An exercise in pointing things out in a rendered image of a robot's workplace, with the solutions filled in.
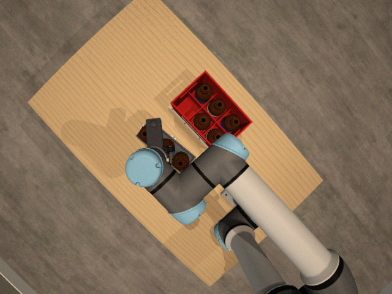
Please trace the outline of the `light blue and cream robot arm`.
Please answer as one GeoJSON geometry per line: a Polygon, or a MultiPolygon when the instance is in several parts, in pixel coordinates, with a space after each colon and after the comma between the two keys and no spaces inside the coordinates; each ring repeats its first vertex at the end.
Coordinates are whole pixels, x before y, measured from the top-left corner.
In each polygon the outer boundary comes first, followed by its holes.
{"type": "Polygon", "coordinates": [[[180,174],[164,152],[160,118],[146,119],[146,141],[147,148],[128,158],[126,176],[181,224],[200,217],[206,208],[204,197],[218,184],[233,198],[237,206],[218,221],[214,234],[225,250],[235,253],[255,294],[358,294],[345,261],[327,249],[247,164],[249,152],[233,134],[211,143],[180,174]],[[300,271],[305,284],[300,289],[285,283],[258,245],[257,227],[300,271]]]}

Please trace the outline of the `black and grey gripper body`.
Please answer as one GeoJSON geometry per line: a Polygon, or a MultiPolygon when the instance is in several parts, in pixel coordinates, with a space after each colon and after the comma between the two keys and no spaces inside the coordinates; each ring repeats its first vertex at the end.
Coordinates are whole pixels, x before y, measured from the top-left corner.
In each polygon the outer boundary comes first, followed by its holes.
{"type": "Polygon", "coordinates": [[[170,154],[170,148],[169,148],[169,146],[164,146],[164,152],[166,153],[167,158],[170,159],[170,157],[169,157],[169,154],[170,154]]]}

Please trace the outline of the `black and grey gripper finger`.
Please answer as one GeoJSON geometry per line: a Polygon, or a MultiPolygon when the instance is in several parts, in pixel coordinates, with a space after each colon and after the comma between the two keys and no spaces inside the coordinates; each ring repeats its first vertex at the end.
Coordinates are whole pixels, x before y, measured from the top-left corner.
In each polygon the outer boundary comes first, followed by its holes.
{"type": "Polygon", "coordinates": [[[172,152],[174,152],[174,151],[175,151],[175,146],[169,146],[169,148],[170,148],[170,154],[169,154],[169,157],[170,157],[170,163],[172,163],[172,152]]]}

